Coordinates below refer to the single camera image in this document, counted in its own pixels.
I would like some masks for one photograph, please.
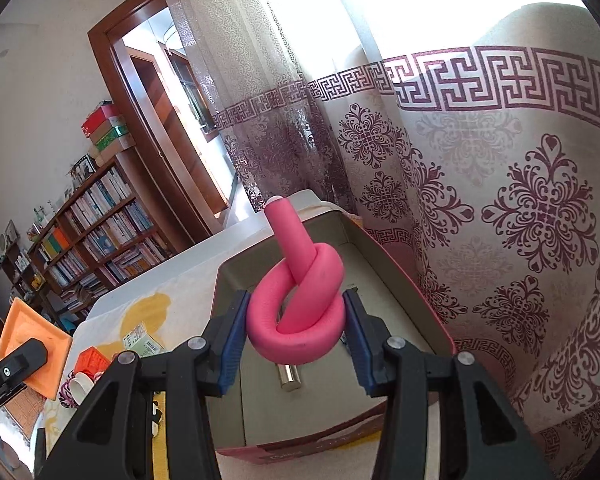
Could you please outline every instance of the bookshelf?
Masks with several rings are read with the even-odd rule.
[[[22,270],[16,266],[16,260],[23,251],[18,246],[18,241],[15,240],[8,245],[4,250],[4,259],[0,262],[0,268],[7,275],[11,282],[13,290],[15,290],[22,298],[33,293],[31,282],[35,276],[35,269],[29,264]]]
[[[85,308],[78,288],[97,300],[191,245],[129,148],[72,194],[27,253],[63,301],[63,313]]]

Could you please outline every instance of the silver metal cylinder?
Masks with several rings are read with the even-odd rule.
[[[286,392],[292,392],[302,387],[296,365],[276,365],[276,367],[280,376],[280,388]]]

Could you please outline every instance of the open box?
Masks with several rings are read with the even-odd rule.
[[[391,334],[420,350],[449,356],[454,345],[432,308],[389,254],[340,211],[303,222],[315,242],[326,242],[345,267],[342,291],[356,287],[369,314]],[[236,254],[218,269],[212,315],[224,314],[237,290],[253,291],[282,259],[274,237]],[[351,357],[338,343],[321,359],[298,367],[302,387],[285,392],[276,365],[246,341],[240,371],[222,399],[207,399],[216,451],[270,463],[342,446],[382,428],[384,403],[358,385]]]

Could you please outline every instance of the pink knot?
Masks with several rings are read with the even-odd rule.
[[[329,244],[314,244],[286,198],[265,206],[264,213],[284,259],[253,291],[247,310],[247,334],[269,361],[299,365],[315,361],[337,343],[345,311],[340,286],[344,265]],[[280,322],[280,306],[298,286]]]

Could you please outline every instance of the blue gripper pad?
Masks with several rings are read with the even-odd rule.
[[[251,295],[248,292],[243,295],[235,314],[234,323],[222,349],[220,376],[218,377],[218,387],[222,395],[227,393],[235,383],[235,376],[238,373],[244,341],[247,337],[246,319],[250,298]]]
[[[346,313],[344,333],[347,336],[347,345],[349,346],[358,384],[365,389],[367,395],[371,395],[377,386],[372,373],[371,350],[366,342],[362,326],[351,303],[352,299],[349,297],[349,291],[345,291],[342,297]]]

